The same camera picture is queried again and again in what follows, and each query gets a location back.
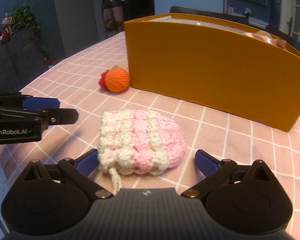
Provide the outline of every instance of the potted plant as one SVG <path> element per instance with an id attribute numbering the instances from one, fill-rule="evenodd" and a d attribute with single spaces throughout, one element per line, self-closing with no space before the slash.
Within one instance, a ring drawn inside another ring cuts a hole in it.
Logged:
<path id="1" fill-rule="evenodd" d="M 12 17 L 11 27 L 14 31 L 32 26 L 32 38 L 35 40 L 38 45 L 41 54 L 44 57 L 45 63 L 49 64 L 50 55 L 47 50 L 44 49 L 46 45 L 43 42 L 42 31 L 41 31 L 41 23 L 37 22 L 36 16 L 30 9 L 30 5 L 23 4 L 17 9 L 15 9 L 10 15 Z"/>

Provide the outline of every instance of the crocheted pouch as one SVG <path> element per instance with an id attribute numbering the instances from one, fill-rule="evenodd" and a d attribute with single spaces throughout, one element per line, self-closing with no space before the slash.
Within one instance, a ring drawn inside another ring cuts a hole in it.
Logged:
<path id="1" fill-rule="evenodd" d="M 158 175 L 178 166 L 186 152 L 180 127 L 154 110 L 104 112 L 101 120 L 99 168 L 112 177 L 114 194 L 122 187 L 118 173 Z"/>

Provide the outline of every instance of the cabinet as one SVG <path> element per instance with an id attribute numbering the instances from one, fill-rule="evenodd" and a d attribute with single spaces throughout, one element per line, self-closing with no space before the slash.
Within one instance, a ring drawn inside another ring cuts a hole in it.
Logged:
<path id="1" fill-rule="evenodd" d="M 0 41 L 0 92 L 19 91 L 46 70 L 30 27 Z"/>
<path id="2" fill-rule="evenodd" d="M 127 0 L 123 2 L 124 21 L 154 15 L 152 0 Z"/>

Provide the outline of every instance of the bottle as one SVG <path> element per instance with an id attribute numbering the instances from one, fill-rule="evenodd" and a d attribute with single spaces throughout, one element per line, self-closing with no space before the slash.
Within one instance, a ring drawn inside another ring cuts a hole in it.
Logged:
<path id="1" fill-rule="evenodd" d="M 225 0 L 224 3 L 223 3 L 223 13 L 224 14 L 228 13 L 228 2 L 227 2 L 227 0 Z"/>
<path id="2" fill-rule="evenodd" d="M 230 4 L 228 5 L 228 12 L 227 12 L 227 14 L 231 15 L 231 5 Z"/>

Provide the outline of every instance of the orange ball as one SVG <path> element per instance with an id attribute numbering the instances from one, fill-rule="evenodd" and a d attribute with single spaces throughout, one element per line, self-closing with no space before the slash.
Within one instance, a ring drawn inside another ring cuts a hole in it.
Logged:
<path id="1" fill-rule="evenodd" d="M 124 69 L 116 67 L 106 74 L 105 83 L 110 91 L 121 92 L 129 86 L 130 78 Z"/>

